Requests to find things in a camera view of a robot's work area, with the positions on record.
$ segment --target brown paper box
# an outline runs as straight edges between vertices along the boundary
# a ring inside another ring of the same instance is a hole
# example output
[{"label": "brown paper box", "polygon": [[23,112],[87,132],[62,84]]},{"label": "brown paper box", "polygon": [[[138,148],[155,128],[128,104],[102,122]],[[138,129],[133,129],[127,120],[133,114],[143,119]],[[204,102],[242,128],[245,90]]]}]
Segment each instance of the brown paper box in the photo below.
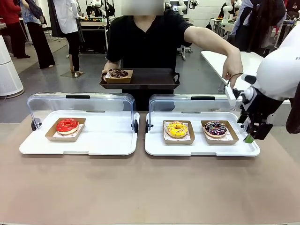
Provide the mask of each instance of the brown paper box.
[{"label": "brown paper box", "polygon": [[208,138],[208,135],[205,133],[205,124],[207,124],[208,122],[211,122],[211,120],[202,120],[202,128],[203,128],[203,132],[205,135],[205,139],[207,141],[208,144],[235,144],[236,142],[238,142],[239,138],[236,135],[235,131],[233,130],[233,127],[230,125],[230,123],[227,120],[219,120],[221,123],[224,123],[225,126],[227,127],[230,135],[233,138],[233,141],[222,141],[219,140],[217,138],[215,138],[214,140],[211,140]]},{"label": "brown paper box", "polygon": [[133,70],[125,70],[128,73],[127,77],[124,78],[114,78],[114,77],[110,77],[110,78],[106,78],[106,82],[107,83],[130,83],[131,82],[131,77],[133,74]]},{"label": "brown paper box", "polygon": [[188,132],[189,132],[189,135],[191,137],[191,140],[189,141],[170,141],[170,140],[166,140],[165,137],[164,137],[164,124],[165,122],[168,122],[168,123],[172,123],[174,122],[174,120],[164,120],[163,121],[163,139],[165,140],[165,144],[185,144],[185,145],[189,145],[189,144],[192,144],[195,140],[195,134],[194,134],[194,130],[193,130],[193,126],[192,126],[192,123],[191,121],[188,121],[188,120],[178,120],[178,122],[181,122],[181,123],[187,123],[187,128],[188,128]]},{"label": "brown paper box", "polygon": [[82,132],[84,126],[85,126],[85,118],[73,118],[74,120],[77,120],[79,122],[79,124],[82,124],[82,127],[80,128],[80,130],[78,131],[77,135],[75,137],[68,137],[68,138],[59,138],[59,137],[53,137],[53,135],[56,133],[56,126],[57,124],[62,121],[65,120],[67,118],[59,118],[54,125],[50,128],[50,130],[47,132],[47,134],[45,135],[46,138],[48,138],[49,141],[52,142],[76,142],[80,133]]}]

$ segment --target white tray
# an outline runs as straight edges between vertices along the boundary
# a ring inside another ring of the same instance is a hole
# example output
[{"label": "white tray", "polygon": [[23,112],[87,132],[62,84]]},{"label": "white tray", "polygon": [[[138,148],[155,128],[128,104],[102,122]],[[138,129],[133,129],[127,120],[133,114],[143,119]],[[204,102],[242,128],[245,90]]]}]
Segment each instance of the white tray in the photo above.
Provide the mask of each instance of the white tray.
[{"label": "white tray", "polygon": [[[59,118],[86,118],[76,142],[51,142],[45,134]],[[134,120],[139,122],[136,113]],[[135,151],[137,133],[131,128],[131,112],[54,111],[21,144],[22,154],[130,155]]]},{"label": "white tray", "polygon": [[[154,127],[146,133],[145,149],[153,156],[245,156],[255,157],[260,153],[258,145],[244,143],[247,133],[240,128],[236,122],[237,116],[231,112],[202,112],[202,113],[180,113],[180,112],[153,112],[151,123]],[[192,145],[166,145],[163,139],[164,120],[189,120],[192,123],[195,141]],[[209,145],[206,142],[202,120],[227,120],[239,137],[235,145]]]}]

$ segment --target white cylindrical container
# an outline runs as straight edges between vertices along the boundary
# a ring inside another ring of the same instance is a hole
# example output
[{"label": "white cylindrical container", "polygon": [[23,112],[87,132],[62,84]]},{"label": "white cylindrical container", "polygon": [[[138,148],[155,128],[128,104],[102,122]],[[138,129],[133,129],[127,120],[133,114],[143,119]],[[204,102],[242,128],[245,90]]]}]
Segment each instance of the white cylindrical container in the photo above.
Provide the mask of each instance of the white cylindrical container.
[{"label": "white cylindrical container", "polygon": [[24,87],[0,35],[0,98],[12,98],[24,92]]}]

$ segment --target red sweater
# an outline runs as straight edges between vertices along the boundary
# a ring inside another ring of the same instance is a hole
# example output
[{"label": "red sweater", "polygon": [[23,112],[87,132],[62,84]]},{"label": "red sweater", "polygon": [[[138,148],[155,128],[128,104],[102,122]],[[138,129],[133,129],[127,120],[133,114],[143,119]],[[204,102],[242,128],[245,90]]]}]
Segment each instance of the red sweater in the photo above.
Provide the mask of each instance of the red sweater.
[{"label": "red sweater", "polygon": [[13,0],[0,0],[0,15],[6,24],[18,23],[21,8]]}]

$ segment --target clear plastic lid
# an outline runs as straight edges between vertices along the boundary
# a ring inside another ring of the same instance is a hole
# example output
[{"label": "clear plastic lid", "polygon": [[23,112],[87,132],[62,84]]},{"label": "clear plastic lid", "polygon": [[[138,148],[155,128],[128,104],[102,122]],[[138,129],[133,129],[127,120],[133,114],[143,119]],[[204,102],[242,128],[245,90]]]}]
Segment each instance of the clear plastic lid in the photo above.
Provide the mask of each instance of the clear plastic lid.
[{"label": "clear plastic lid", "polygon": [[153,95],[149,101],[149,130],[152,127],[151,119],[155,112],[233,112],[240,106],[230,106],[225,94],[216,95]]},{"label": "clear plastic lid", "polygon": [[33,129],[40,129],[43,120],[54,111],[128,112],[125,116],[131,117],[129,126],[134,129],[134,102],[129,94],[38,93],[29,97],[27,105],[33,118]]}]

